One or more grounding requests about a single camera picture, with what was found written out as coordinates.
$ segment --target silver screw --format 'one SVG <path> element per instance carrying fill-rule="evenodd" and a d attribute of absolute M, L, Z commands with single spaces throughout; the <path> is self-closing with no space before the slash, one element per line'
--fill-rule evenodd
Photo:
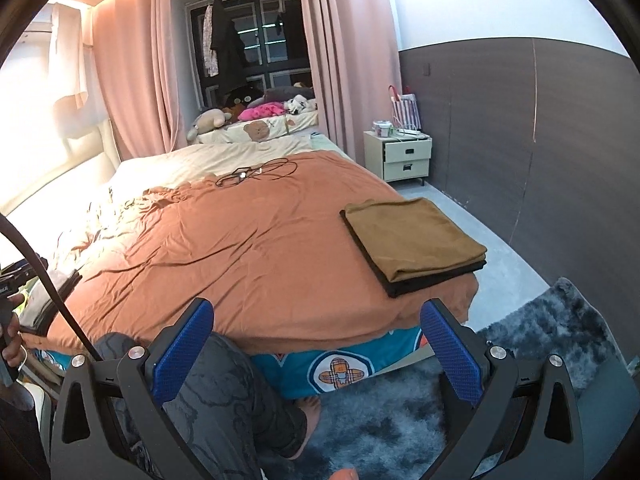
<path fill-rule="evenodd" d="M 557 367 L 561 367 L 562 366 L 562 358 L 559 355 L 550 355 L 549 356 L 549 362 L 553 365 L 553 366 L 557 366 Z"/>
<path fill-rule="evenodd" d="M 73 368 L 78 368 L 84 364 L 84 356 L 82 354 L 78 354 L 76 357 L 71 359 L 71 365 Z"/>
<path fill-rule="evenodd" d="M 507 351 L 501 346 L 492 346 L 489 353 L 496 359 L 504 359 L 507 357 Z"/>
<path fill-rule="evenodd" d="M 127 355 L 132 359 L 140 359 L 145 354 L 145 349 L 142 346 L 134 346 Z"/>

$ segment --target dark gray pants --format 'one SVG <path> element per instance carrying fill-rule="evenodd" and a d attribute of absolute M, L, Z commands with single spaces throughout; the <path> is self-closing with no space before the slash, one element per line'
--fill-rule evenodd
<path fill-rule="evenodd" d="M 108 334 L 96 348 L 104 359 L 115 359 L 135 345 L 127 336 Z M 123 400 L 117 399 L 114 405 L 138 463 L 153 471 Z M 300 448 L 306 433 L 302 410 L 280 398 L 247 355 L 215 333 L 178 396 L 163 408 L 216 480 L 260 480 L 257 450 L 268 448 L 288 458 Z"/>

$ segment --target pink curtain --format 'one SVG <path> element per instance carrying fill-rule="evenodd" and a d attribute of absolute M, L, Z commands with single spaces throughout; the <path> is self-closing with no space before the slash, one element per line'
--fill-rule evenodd
<path fill-rule="evenodd" d="M 171 0 L 104 0 L 94 10 L 98 79 L 124 159 L 186 146 Z"/>
<path fill-rule="evenodd" d="M 302 0 L 321 127 L 362 162 L 362 132 L 390 120 L 400 62 L 389 0 Z"/>

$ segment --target person's hand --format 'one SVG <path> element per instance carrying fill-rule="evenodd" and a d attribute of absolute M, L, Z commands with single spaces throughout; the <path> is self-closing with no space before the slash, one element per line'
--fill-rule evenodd
<path fill-rule="evenodd" d="M 24 301 L 24 296 L 21 294 L 14 294 L 9 298 L 9 300 L 14 304 L 14 306 L 18 306 Z M 4 350 L 2 350 L 2 357 L 12 368 L 20 366 L 24 359 L 24 352 L 22 352 L 22 349 L 20 347 L 22 345 L 22 337 L 18 333 L 19 329 L 20 322 L 18 320 L 17 314 L 14 313 L 13 317 L 11 318 L 11 323 L 9 323 L 9 326 L 6 329 L 9 337 L 12 338 L 12 341 L 6 346 Z"/>
<path fill-rule="evenodd" d="M 358 480 L 358 473 L 355 469 L 340 469 L 332 474 L 329 480 Z"/>

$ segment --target drawer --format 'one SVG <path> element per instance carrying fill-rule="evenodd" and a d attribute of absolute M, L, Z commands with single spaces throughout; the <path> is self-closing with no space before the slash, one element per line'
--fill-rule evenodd
<path fill-rule="evenodd" d="M 385 142 L 385 162 L 431 158 L 431 139 Z"/>
<path fill-rule="evenodd" d="M 429 176 L 429 159 L 405 160 L 403 162 L 385 162 L 385 178 L 387 182 L 403 180 L 417 176 Z"/>

